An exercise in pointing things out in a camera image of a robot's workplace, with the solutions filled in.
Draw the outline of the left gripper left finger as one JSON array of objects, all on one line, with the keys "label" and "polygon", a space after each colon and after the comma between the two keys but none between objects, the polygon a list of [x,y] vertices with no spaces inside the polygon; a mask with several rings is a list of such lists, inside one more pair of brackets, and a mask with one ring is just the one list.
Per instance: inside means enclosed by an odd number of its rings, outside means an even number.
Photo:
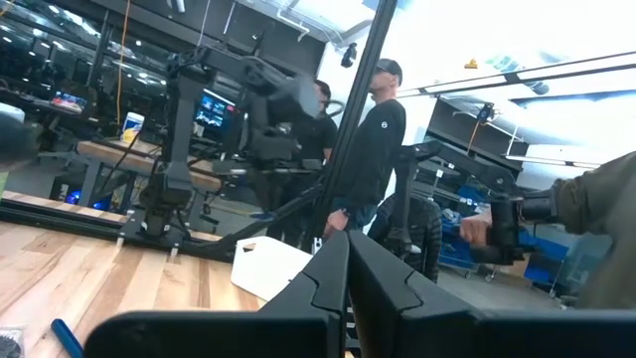
[{"label": "left gripper left finger", "polygon": [[350,244],[333,234],[287,287],[258,313],[268,319],[270,357],[345,355]]}]

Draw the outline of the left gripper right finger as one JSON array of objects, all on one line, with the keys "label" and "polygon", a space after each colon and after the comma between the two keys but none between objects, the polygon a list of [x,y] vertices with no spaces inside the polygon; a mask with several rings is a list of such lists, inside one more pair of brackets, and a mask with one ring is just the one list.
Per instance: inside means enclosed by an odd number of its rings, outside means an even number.
[{"label": "left gripper right finger", "polygon": [[349,291],[364,357],[467,358],[477,310],[361,232],[349,234]]}]

